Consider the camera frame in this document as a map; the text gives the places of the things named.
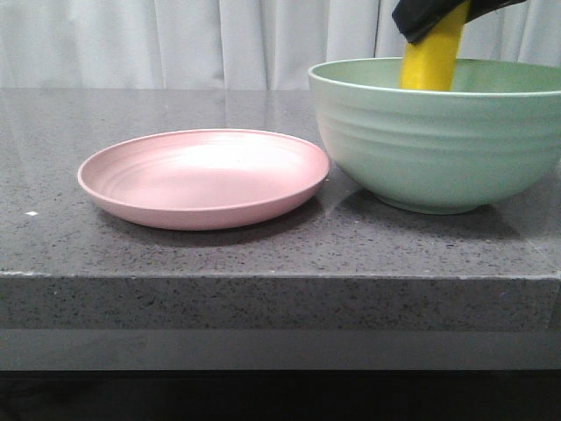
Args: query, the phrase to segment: curtain fold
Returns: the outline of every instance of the curtain fold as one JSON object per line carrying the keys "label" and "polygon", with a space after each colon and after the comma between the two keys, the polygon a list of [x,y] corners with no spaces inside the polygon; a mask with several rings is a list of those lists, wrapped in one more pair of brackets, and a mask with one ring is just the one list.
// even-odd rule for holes
{"label": "curtain fold", "polygon": [[[319,62],[401,56],[398,0],[0,0],[0,87],[307,89]],[[465,27],[460,57],[561,66],[561,2]]]}

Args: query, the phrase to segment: bowl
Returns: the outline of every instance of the bowl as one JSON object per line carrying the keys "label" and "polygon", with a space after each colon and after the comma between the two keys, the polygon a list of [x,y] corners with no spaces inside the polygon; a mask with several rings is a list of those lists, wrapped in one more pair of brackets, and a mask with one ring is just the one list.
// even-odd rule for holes
{"label": "bowl", "polygon": [[561,157],[561,68],[458,60],[451,91],[399,89],[401,59],[309,70],[329,156],[380,200],[454,214],[519,193]]}

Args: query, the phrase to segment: pink plate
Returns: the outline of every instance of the pink plate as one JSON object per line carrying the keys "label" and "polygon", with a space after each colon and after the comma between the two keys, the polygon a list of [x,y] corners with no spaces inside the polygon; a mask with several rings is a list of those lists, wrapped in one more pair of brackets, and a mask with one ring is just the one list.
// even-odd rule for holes
{"label": "pink plate", "polygon": [[78,182],[109,213],[171,230],[216,230],[278,217],[329,171],[319,147],[285,134],[216,129],[128,140],[85,160]]}

